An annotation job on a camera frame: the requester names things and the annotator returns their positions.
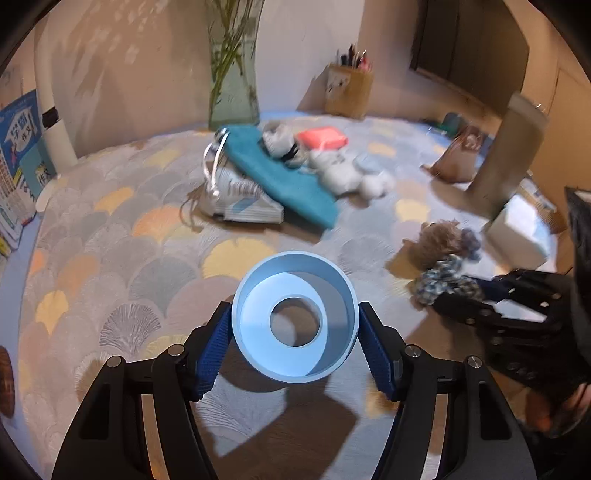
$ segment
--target white plush toy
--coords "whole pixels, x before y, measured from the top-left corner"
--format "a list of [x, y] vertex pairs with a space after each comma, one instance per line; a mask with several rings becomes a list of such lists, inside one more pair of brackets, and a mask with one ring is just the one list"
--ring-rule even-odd
[[365, 200], [383, 197], [394, 189], [394, 178], [379, 163], [348, 147], [340, 150], [311, 150], [297, 145], [287, 125], [271, 121], [262, 132], [269, 155], [283, 160], [289, 168], [302, 165], [314, 170], [322, 185], [335, 196], [359, 192]]
[[385, 171], [363, 167], [359, 156], [348, 148], [310, 152], [309, 167], [334, 195], [359, 192], [365, 200], [383, 197], [394, 189], [394, 178]]

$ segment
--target glass vase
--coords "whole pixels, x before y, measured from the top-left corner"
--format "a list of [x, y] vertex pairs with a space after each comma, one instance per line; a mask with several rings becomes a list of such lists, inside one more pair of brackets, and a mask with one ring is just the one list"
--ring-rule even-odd
[[205, 0], [211, 54], [209, 128], [257, 124], [256, 34], [265, 0]]

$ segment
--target blue gripper pad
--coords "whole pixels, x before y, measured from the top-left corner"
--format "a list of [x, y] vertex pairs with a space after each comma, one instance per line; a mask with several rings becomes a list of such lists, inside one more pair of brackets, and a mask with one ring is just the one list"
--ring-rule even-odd
[[197, 385], [195, 392], [199, 398], [213, 388], [213, 383], [216, 381], [232, 336], [232, 306], [230, 305], [222, 313], [197, 362]]
[[369, 369], [374, 377], [376, 387], [392, 401], [396, 393], [392, 362], [388, 358], [386, 350], [379, 341], [374, 327], [361, 307], [359, 308], [358, 338]]

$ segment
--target light blue cup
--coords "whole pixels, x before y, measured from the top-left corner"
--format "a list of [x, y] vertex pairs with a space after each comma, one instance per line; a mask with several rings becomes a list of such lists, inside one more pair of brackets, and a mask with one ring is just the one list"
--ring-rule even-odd
[[[286, 345], [271, 330], [273, 309], [286, 299], [302, 301], [317, 317], [318, 332], [305, 345]], [[334, 372], [351, 352], [359, 329], [357, 296], [334, 263], [308, 252], [283, 252], [242, 279], [232, 328], [238, 348], [259, 372], [282, 382], [313, 382]]]

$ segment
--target patterned rug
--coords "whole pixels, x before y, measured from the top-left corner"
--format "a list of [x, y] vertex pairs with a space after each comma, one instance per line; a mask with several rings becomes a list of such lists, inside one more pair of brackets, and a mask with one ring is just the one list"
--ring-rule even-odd
[[[190, 210], [202, 181], [202, 153], [212, 134], [189, 131], [110, 148], [83, 159], [60, 180], [43, 218], [22, 301], [19, 390], [34, 446], [49, 478], [68, 426], [111, 355], [152, 358], [182, 343], [231, 299], [259, 260], [285, 250], [320, 254], [351, 279], [360, 301], [434, 356], [478, 353], [468, 329], [444, 325], [410, 301], [418, 276], [402, 244], [425, 221], [485, 221], [440, 200], [419, 169], [449, 141], [399, 120], [329, 116], [288, 121], [296, 131], [334, 125], [353, 148], [375, 155], [397, 180], [395, 192], [364, 204], [338, 200], [339, 220], [316, 232], [293, 219], [281, 226], [219, 223]], [[501, 270], [484, 254], [472, 274]], [[505, 385], [514, 397], [521, 389]], [[146, 428], [154, 475], [167, 478], [151, 398]], [[222, 480], [370, 478], [394, 418], [375, 390], [357, 344], [330, 377], [283, 385], [254, 371], [230, 346], [213, 390], [194, 406], [197, 424]], [[425, 478], [441, 448], [444, 400]]]

